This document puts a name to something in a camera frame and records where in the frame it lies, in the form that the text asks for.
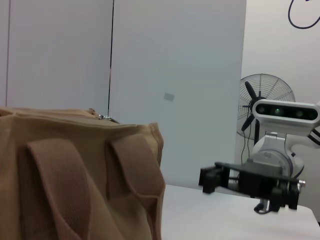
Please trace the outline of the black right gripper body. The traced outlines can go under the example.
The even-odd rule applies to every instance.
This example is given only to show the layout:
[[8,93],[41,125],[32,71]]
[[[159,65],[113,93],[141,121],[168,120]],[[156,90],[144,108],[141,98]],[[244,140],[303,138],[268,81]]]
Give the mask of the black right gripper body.
[[215,162],[219,172],[219,186],[251,198],[268,200],[270,210],[278,212],[287,206],[298,208],[303,182],[297,178],[272,173],[270,165],[259,163],[231,164]]

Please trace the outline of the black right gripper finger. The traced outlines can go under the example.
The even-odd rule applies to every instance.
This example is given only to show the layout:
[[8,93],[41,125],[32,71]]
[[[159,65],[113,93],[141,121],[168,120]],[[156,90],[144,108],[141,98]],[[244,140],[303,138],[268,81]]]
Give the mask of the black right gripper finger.
[[221,185],[222,175],[222,168],[215,168],[215,170],[212,173],[207,174],[205,176],[204,184],[202,186],[202,192],[204,194],[213,193],[215,189]]
[[203,186],[207,174],[211,174],[216,169],[215,166],[204,167],[200,169],[198,185]]

